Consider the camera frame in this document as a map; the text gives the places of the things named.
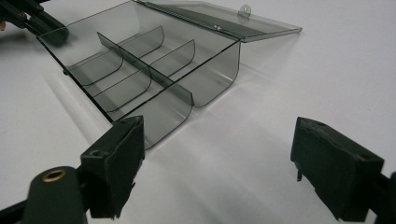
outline curved divider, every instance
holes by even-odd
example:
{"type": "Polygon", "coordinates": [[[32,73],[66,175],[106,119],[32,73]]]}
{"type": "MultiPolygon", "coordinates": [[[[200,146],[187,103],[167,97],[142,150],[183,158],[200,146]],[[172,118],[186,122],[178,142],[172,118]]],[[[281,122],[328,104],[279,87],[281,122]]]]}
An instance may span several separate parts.
{"type": "Polygon", "coordinates": [[[239,72],[241,42],[207,60],[176,82],[191,91],[197,107],[207,105],[229,88],[239,72]]]}
{"type": "Polygon", "coordinates": [[[138,115],[144,117],[145,149],[150,149],[182,124],[192,107],[191,92],[174,83],[122,119],[138,115]]]}
{"type": "Polygon", "coordinates": [[[195,54],[194,41],[192,40],[187,44],[171,51],[167,55],[163,56],[161,59],[152,63],[151,65],[148,65],[140,60],[138,57],[133,55],[131,52],[126,50],[123,46],[121,47],[115,44],[114,42],[99,33],[98,36],[105,47],[109,49],[114,49],[115,47],[119,48],[120,57],[126,63],[138,69],[137,72],[118,81],[117,83],[114,83],[112,86],[93,96],[93,99],[114,120],[118,120],[120,119],[120,117],[126,114],[117,113],[117,110],[120,110],[122,107],[128,105],[130,102],[146,92],[151,85],[151,80],[161,86],[161,88],[158,89],[157,92],[168,88],[174,83],[174,81],[172,81],[169,77],[163,74],[163,71],[159,71],[152,65],[181,60],[181,62],[174,63],[172,69],[166,70],[166,72],[168,72],[168,75],[171,75],[172,73],[175,73],[176,71],[180,70],[188,63],[190,63],[193,55],[195,54]]]}
{"type": "Polygon", "coordinates": [[[150,66],[161,71],[165,76],[170,77],[177,71],[187,66],[195,56],[195,42],[189,41],[178,49],[161,57],[150,66]]]}
{"type": "Polygon", "coordinates": [[[122,67],[123,59],[120,57],[119,48],[102,48],[101,51],[104,52],[67,67],[81,86],[90,86],[122,67]]]}
{"type": "MultiPolygon", "coordinates": [[[[117,54],[117,56],[122,58],[122,60],[124,61],[124,56],[121,52],[120,47],[117,44],[115,44],[110,39],[100,33],[97,33],[97,35],[100,39],[100,42],[102,43],[102,46],[107,49],[112,49],[117,54]]],[[[117,83],[123,81],[125,78],[128,78],[131,75],[135,74],[144,67],[146,67],[146,65],[140,63],[139,60],[134,60],[133,62],[131,60],[128,60],[128,63],[123,63],[117,71],[114,71],[113,73],[102,77],[96,82],[83,87],[91,96],[96,96],[101,92],[116,85],[117,83]]]]}
{"type": "Polygon", "coordinates": [[[141,58],[158,49],[163,44],[163,40],[163,27],[159,26],[138,37],[133,36],[122,40],[118,45],[135,57],[141,58]]]}

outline white surface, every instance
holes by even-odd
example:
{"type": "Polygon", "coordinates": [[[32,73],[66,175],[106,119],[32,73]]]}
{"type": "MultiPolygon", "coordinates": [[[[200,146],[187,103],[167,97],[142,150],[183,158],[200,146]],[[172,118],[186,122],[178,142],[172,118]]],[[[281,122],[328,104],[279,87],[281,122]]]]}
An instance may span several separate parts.
{"type": "MultiPolygon", "coordinates": [[[[121,2],[43,6],[67,24],[121,2]]],[[[295,120],[327,123],[386,159],[384,175],[396,171],[396,2],[210,2],[304,29],[242,46],[235,83],[148,152],[114,223],[338,223],[306,179],[296,182],[295,120]]],[[[27,31],[0,32],[0,65],[2,209],[42,171],[77,167],[110,125],[27,31]]]]}

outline black clamp arm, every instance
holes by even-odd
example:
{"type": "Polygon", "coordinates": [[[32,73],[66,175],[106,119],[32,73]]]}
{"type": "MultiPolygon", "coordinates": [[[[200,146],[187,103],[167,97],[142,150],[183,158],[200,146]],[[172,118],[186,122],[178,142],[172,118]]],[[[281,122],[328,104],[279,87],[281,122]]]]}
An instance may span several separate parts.
{"type": "Polygon", "coordinates": [[[371,209],[376,224],[396,223],[396,173],[382,175],[382,158],[335,129],[298,118],[291,160],[335,218],[363,222],[371,209]]]}
{"type": "Polygon", "coordinates": [[[121,120],[81,154],[81,165],[36,176],[26,201],[0,211],[0,223],[83,224],[119,217],[145,159],[143,117],[121,120]]]}
{"type": "Polygon", "coordinates": [[[28,29],[34,35],[64,28],[39,5],[42,0],[0,0],[0,21],[8,21],[21,29],[28,29]]]}

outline clamp jaw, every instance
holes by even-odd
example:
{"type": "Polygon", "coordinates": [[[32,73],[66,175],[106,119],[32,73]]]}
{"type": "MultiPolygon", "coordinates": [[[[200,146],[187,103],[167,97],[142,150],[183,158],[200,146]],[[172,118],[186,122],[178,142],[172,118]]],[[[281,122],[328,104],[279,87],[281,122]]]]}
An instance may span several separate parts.
{"type": "Polygon", "coordinates": [[[298,118],[291,161],[336,219],[364,222],[371,209],[375,224],[396,223],[396,173],[382,175],[382,158],[332,127],[298,118]]]}
{"type": "Polygon", "coordinates": [[[81,154],[81,165],[36,176],[26,201],[0,211],[0,223],[83,224],[120,217],[145,159],[143,117],[123,119],[81,154]]]}
{"type": "Polygon", "coordinates": [[[21,29],[26,28],[34,35],[43,35],[64,28],[63,24],[39,5],[46,1],[48,0],[0,0],[0,21],[11,22],[21,29]]]}

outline transparent plastic box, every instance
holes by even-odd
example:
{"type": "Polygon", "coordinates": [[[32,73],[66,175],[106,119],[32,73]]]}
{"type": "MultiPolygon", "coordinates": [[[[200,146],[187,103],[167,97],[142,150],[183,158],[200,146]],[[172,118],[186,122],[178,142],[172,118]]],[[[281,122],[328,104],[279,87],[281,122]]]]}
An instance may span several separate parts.
{"type": "Polygon", "coordinates": [[[242,42],[301,28],[203,2],[130,1],[40,36],[103,115],[143,115],[146,148],[230,87],[242,42]]]}

